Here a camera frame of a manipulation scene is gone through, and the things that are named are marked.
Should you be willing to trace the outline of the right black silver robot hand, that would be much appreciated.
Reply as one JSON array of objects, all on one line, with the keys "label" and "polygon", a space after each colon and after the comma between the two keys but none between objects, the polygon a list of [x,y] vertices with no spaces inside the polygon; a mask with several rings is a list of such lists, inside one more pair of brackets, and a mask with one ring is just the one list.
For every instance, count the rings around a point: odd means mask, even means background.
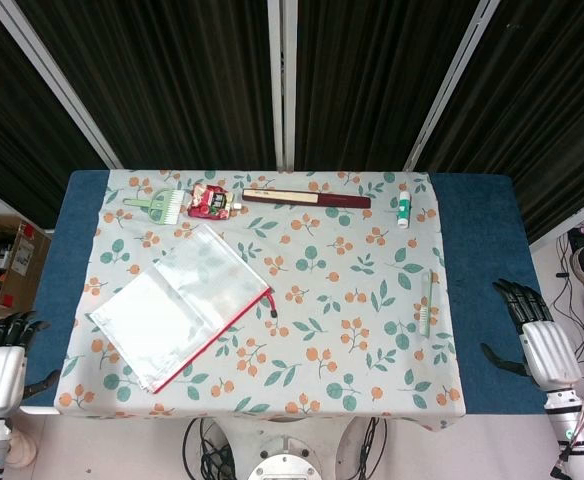
[{"label": "right black silver robot hand", "polygon": [[582,378],[581,369],[566,333],[553,320],[541,295],[531,287],[505,279],[497,280],[493,287],[505,301],[524,360],[505,360],[481,343],[486,359],[498,369],[530,377],[544,392],[572,389]]}]

